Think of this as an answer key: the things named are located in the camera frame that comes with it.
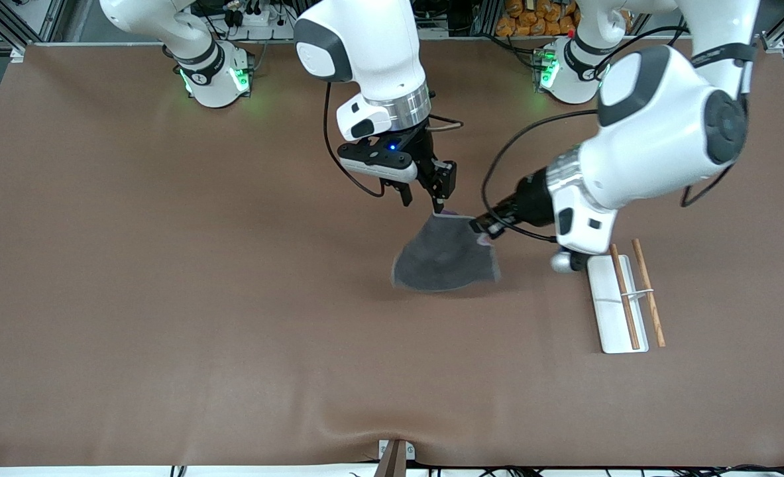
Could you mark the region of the grey and purple towel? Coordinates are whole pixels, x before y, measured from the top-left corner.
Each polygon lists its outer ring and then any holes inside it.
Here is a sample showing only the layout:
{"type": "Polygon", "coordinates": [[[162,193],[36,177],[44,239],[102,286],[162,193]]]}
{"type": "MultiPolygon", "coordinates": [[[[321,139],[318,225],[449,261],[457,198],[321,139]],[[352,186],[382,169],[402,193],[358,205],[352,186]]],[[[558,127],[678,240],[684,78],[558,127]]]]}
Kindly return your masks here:
{"type": "Polygon", "coordinates": [[[398,289],[441,293],[501,279],[494,245],[474,230],[470,215],[432,213],[392,263],[398,289]]]}

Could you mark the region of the white rack with wooden rods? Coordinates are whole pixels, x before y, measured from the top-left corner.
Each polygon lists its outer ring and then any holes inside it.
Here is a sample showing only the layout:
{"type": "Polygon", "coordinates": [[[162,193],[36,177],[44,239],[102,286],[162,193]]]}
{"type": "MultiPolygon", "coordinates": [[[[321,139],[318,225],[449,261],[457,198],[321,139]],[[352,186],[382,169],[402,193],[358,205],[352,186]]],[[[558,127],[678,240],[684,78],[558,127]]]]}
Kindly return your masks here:
{"type": "Polygon", "coordinates": [[[620,254],[615,244],[604,256],[587,262],[592,308],[603,353],[628,354],[650,349],[643,311],[648,311],[658,347],[665,347],[655,290],[642,244],[632,239],[635,260],[620,254]]]}

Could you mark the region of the orange bagged items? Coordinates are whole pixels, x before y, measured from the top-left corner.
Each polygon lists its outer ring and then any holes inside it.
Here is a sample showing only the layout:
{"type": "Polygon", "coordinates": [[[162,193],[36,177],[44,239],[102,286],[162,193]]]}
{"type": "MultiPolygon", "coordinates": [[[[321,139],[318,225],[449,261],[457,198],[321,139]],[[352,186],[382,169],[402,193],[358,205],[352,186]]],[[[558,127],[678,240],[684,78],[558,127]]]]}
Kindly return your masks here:
{"type": "Polygon", "coordinates": [[[576,0],[503,0],[497,37],[570,36],[582,18],[576,0]]]}

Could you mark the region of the white power strip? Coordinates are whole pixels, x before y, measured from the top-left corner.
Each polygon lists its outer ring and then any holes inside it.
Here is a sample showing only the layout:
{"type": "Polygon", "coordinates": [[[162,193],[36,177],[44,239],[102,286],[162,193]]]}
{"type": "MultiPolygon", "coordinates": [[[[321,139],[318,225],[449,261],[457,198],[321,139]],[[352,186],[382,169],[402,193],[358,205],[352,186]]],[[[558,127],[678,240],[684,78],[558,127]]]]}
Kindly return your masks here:
{"type": "Polygon", "coordinates": [[[284,0],[227,0],[213,24],[227,40],[292,40],[298,13],[284,0]]]}

